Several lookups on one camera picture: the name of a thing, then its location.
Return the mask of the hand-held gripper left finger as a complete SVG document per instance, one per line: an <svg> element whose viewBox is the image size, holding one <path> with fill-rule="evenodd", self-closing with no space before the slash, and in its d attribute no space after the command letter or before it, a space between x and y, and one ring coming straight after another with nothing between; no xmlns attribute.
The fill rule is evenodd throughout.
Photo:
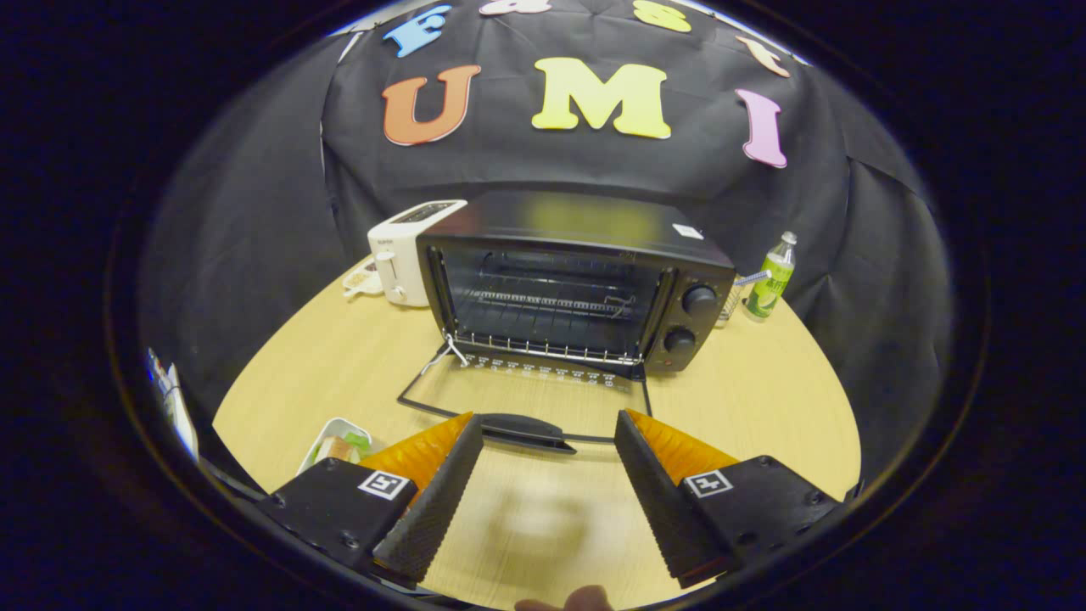
<svg viewBox="0 0 1086 611"><path fill-rule="evenodd" d="M256 504L311 548L361 574L422 583L484 448L466 412L349 462L324 457Z"/></svg>

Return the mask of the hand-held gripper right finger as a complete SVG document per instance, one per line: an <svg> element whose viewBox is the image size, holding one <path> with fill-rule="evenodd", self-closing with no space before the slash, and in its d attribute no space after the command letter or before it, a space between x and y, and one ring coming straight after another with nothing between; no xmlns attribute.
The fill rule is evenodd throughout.
<svg viewBox="0 0 1086 611"><path fill-rule="evenodd" d="M737 460L647 413L618 413L614 447L683 588L782 556L839 506L775 457Z"/></svg>

